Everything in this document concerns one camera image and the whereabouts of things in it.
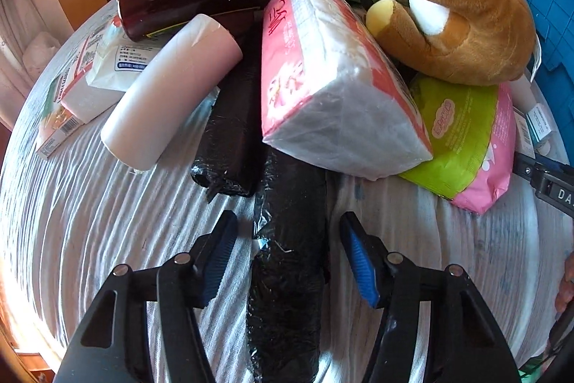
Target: plush toy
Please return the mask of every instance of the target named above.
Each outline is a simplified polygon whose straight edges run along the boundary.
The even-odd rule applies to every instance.
[[[469,85],[518,78],[536,38],[525,0],[382,0],[367,28],[404,64]]]

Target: curtain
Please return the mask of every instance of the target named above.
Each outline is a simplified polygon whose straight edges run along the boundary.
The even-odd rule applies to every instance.
[[[31,0],[0,0],[0,124],[12,130],[34,85],[22,62],[46,25]]]

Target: white box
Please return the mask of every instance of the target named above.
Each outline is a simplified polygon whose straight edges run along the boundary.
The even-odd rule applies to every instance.
[[[61,104],[70,68],[71,64],[68,63],[48,89],[36,138],[36,154],[42,159],[48,159],[68,136],[82,126],[82,122]]]
[[[550,111],[538,103],[526,114],[526,122],[535,148],[550,138],[553,128],[548,115]]]

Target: pink bag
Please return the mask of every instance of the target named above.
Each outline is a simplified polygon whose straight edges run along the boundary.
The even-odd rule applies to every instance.
[[[454,205],[482,215],[506,193],[514,162],[515,140],[516,122],[512,98],[510,87],[505,83],[498,89],[493,132],[482,167],[470,185],[454,197]]]

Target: tag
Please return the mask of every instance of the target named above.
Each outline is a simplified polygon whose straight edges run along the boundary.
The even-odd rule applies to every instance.
[[[535,50],[532,52],[535,57],[534,65],[532,66],[532,75],[530,76],[530,83],[535,80],[536,72],[542,65],[542,46],[540,44],[540,38],[538,34],[536,35],[536,43],[535,43]]]

